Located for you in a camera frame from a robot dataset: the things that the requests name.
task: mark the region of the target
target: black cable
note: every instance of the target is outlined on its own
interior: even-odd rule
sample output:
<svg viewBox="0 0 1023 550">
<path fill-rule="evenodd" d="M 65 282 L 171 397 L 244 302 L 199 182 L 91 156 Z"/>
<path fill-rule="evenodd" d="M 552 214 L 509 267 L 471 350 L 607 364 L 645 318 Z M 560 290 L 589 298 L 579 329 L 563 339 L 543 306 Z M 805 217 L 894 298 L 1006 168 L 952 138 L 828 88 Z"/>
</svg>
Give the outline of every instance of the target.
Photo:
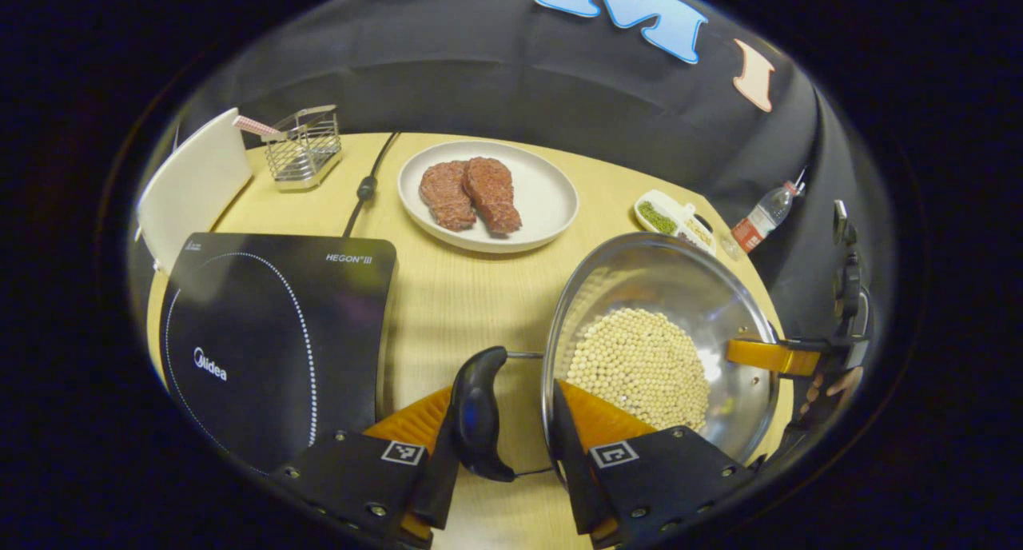
<svg viewBox="0 0 1023 550">
<path fill-rule="evenodd" d="M 553 469 L 554 467 L 550 466 L 549 468 L 541 468 L 540 470 L 530 470 L 529 472 L 517 472 L 515 477 L 518 478 L 519 476 L 525 476 L 526 474 L 541 474 L 543 472 L 549 472 Z"/>
<path fill-rule="evenodd" d="M 381 163 L 384 162 L 384 154 L 387 153 L 388 148 L 391 148 L 391 142 L 394 142 L 394 139 L 398 138 L 399 134 L 401 134 L 401 132 L 391 133 L 387 142 L 384 142 L 384 148 L 381 148 L 381 152 L 376 154 L 376 162 L 373 163 L 373 168 L 369 171 L 369 176 L 366 176 L 362 179 L 362 182 L 359 182 L 359 187 L 355 190 L 355 196 L 359 197 L 359 201 L 355 203 L 355 211 L 352 211 L 352 215 L 348 217 L 348 225 L 345 226 L 345 232 L 341 234 L 343 239 L 347 239 L 348 236 L 351 236 L 352 227 L 355 226 L 355 219 L 359 218 L 359 211 L 362 211 L 362 203 L 371 199 L 371 197 L 373 197 L 373 192 L 376 192 L 376 169 L 379 169 L 381 167 Z"/>
</svg>

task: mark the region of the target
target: white beans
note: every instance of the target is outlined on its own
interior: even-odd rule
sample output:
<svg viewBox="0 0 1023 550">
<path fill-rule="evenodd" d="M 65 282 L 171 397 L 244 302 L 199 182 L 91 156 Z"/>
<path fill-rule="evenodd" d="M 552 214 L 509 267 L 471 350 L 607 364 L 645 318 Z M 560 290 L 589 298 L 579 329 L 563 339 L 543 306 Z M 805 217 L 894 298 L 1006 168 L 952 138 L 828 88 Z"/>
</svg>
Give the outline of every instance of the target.
<svg viewBox="0 0 1023 550">
<path fill-rule="evenodd" d="M 617 405 L 658 430 L 699 430 L 710 386 L 696 347 L 664 314 L 623 309 L 583 332 L 567 381 Z"/>
</svg>

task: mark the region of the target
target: wooden table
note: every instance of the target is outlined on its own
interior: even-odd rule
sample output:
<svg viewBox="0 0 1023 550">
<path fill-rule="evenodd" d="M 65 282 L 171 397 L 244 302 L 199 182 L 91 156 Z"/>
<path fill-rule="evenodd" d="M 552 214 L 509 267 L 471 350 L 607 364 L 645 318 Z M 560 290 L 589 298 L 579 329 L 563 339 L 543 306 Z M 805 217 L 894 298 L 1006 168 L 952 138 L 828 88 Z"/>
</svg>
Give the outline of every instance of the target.
<svg viewBox="0 0 1023 550">
<path fill-rule="evenodd" d="M 255 178 L 215 226 L 215 232 L 341 236 L 355 188 L 388 134 L 342 136 L 342 161 L 318 189 L 281 193 L 266 167 L 263 148 L 249 150 Z M 715 229 L 723 220 L 700 194 L 636 171 L 541 146 L 526 148 L 559 167 L 579 193 L 579 215 L 552 243 L 521 255 L 480 255 L 459 250 L 419 229 L 401 207 L 396 189 L 405 162 L 431 145 L 464 141 L 441 134 L 401 134 L 380 167 L 376 196 L 362 209 L 352 236 L 387 239 L 398 250 L 399 270 L 390 343 L 385 365 L 384 404 L 388 413 L 449 385 L 464 360 L 486 347 L 543 351 L 562 288 L 579 262 L 611 237 L 640 230 L 630 215 L 636 197 L 650 189 L 690 201 Z M 718 259 L 739 277 L 779 335 L 774 307 L 756 269 L 743 258 Z M 160 363 L 159 320 L 167 277 L 151 285 L 147 331 L 153 367 Z M 519 471 L 549 465 L 540 423 L 540 361 L 508 361 L 495 385 L 501 414 L 498 451 Z M 783 379 L 776 414 L 754 458 L 777 448 L 792 412 L 792 383 Z M 524 476 L 511 484 L 485 480 L 461 470 L 445 531 L 435 531 L 434 547 L 591 548 L 578 536 L 568 494 L 550 474 Z"/>
</svg>

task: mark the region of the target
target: stainless steel pot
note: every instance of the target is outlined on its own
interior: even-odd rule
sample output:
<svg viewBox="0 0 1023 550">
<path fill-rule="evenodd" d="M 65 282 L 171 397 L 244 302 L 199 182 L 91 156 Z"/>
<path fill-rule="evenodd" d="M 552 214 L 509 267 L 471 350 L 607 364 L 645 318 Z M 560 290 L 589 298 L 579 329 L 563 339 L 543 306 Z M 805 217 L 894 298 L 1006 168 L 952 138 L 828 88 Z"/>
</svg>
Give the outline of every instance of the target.
<svg viewBox="0 0 1023 550">
<path fill-rule="evenodd" d="M 727 341 L 742 334 L 776 342 L 753 295 L 718 260 L 672 236 L 630 233 L 606 241 L 577 267 L 554 311 L 543 358 L 544 439 L 551 445 L 554 379 L 566 378 L 575 343 L 593 321 L 618 309 L 663 313 L 695 342 L 710 383 L 701 436 L 725 454 L 747 461 L 770 425 L 777 401 L 774 372 L 729 363 Z"/>
</svg>

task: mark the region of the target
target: white cutting board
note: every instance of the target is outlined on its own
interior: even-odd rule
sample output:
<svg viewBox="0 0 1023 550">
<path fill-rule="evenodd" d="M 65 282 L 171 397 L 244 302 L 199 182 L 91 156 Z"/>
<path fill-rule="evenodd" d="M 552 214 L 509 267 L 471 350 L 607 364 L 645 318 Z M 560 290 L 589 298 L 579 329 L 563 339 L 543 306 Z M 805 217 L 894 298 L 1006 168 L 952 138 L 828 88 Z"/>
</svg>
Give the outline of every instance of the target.
<svg viewBox="0 0 1023 550">
<path fill-rule="evenodd" d="M 157 270 L 171 273 L 191 233 L 205 233 L 252 178 L 237 108 L 206 123 L 178 146 L 146 185 L 136 212 Z"/>
</svg>

